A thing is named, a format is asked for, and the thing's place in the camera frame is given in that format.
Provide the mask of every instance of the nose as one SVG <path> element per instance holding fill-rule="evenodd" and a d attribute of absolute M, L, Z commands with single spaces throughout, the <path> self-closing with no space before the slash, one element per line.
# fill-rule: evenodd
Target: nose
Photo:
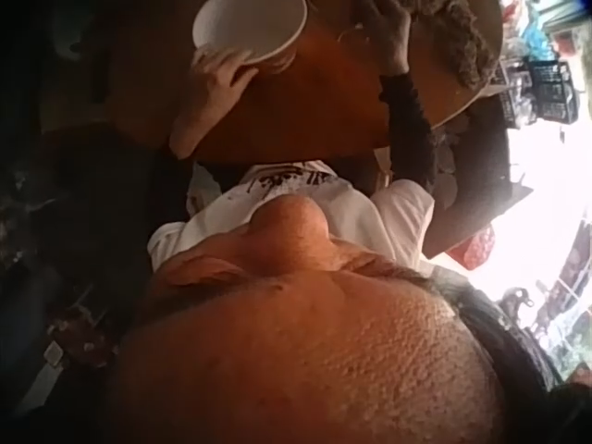
<path fill-rule="evenodd" d="M 259 207 L 245 238 L 250 267 L 277 275 L 300 270 L 335 270 L 339 248 L 329 237 L 327 219 L 311 199 L 284 195 Z"/>
<path fill-rule="evenodd" d="M 289 194 L 279 196 L 260 206 L 249 223 L 251 233 L 284 231 L 289 237 L 327 237 L 329 229 L 323 211 L 312 199 Z"/>

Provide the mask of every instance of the round table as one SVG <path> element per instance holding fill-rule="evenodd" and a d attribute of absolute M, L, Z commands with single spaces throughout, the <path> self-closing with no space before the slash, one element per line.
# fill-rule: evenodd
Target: round table
<path fill-rule="evenodd" d="M 389 144 L 376 67 L 359 47 L 356 51 L 350 43 L 338 42 L 338 33 L 329 25 L 342 13 L 343 3 L 314 3 L 293 65 L 253 81 L 235 109 L 201 142 L 199 160 L 254 164 L 329 159 Z M 470 3 L 478 27 L 499 55 L 498 0 Z M 139 144 L 156 148 L 167 142 L 193 52 L 191 26 L 203 4 L 143 0 L 117 32 L 107 112 L 115 126 Z M 479 94 L 461 87 L 437 60 L 429 32 L 414 26 L 412 76 L 434 126 L 461 112 Z"/>

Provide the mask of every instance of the dark hair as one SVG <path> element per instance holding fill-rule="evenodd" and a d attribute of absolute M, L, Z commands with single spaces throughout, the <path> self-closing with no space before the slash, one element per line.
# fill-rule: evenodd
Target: dark hair
<path fill-rule="evenodd" d="M 504 398 L 506 442 L 592 442 L 592 388 L 566 384 L 528 331 L 483 291 L 438 285 L 489 354 Z"/>

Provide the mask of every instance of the black crate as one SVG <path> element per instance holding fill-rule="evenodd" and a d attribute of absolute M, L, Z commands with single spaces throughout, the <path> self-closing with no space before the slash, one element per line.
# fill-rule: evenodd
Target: black crate
<path fill-rule="evenodd" d="M 528 62 L 528 69 L 538 116 L 553 122 L 574 123 L 578 119 L 579 101 L 567 62 Z"/>

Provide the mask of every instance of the fried food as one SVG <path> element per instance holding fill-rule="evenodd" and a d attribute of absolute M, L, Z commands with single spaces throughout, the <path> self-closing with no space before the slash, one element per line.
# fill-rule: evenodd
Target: fried food
<path fill-rule="evenodd" d="M 485 86 L 496 60 L 483 35 L 475 26 L 475 15 L 467 0 L 401 0 L 435 33 L 435 41 L 463 86 Z"/>

